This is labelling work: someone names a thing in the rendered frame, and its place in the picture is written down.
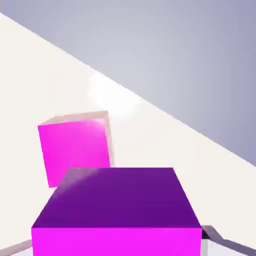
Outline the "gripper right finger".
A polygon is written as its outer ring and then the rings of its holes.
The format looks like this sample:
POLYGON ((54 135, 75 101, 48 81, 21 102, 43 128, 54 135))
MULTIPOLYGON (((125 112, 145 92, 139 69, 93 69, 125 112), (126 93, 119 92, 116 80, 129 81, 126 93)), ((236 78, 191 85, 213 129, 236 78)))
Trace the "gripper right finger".
POLYGON ((203 225, 200 256, 256 256, 256 249, 224 239, 212 225, 203 225))

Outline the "small magenta cube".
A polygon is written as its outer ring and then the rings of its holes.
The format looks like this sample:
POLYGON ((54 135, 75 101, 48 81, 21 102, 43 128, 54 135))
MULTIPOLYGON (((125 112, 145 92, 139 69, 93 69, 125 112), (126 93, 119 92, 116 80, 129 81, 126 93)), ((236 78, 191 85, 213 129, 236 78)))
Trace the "small magenta cube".
POLYGON ((70 168, 31 228, 33 256, 200 256, 171 167, 70 168))
POLYGON ((55 116, 37 128, 50 188, 59 185, 69 168, 115 165, 106 110, 55 116))

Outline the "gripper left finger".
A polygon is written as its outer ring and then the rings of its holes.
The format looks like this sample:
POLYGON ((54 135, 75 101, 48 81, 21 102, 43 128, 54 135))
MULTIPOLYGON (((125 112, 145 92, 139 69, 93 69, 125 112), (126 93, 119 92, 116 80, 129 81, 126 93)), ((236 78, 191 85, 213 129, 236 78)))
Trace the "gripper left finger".
POLYGON ((26 240, 12 246, 0 249, 0 256, 11 256, 32 247, 32 240, 26 240))

